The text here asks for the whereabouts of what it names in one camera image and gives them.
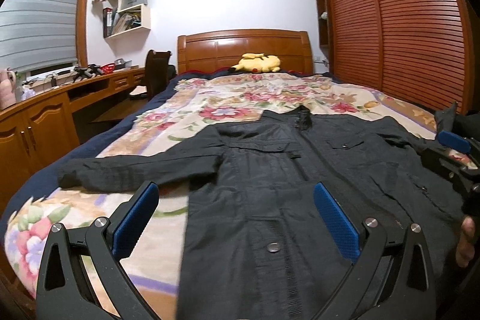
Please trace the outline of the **person's right hand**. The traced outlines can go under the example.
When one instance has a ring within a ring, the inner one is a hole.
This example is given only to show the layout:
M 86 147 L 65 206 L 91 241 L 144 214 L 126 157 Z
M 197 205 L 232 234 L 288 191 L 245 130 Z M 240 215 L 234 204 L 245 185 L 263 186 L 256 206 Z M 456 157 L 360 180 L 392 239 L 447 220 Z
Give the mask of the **person's right hand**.
M 460 239 L 456 246 L 456 264 L 465 268 L 473 260 L 475 255 L 475 221 L 466 216 L 461 225 Z

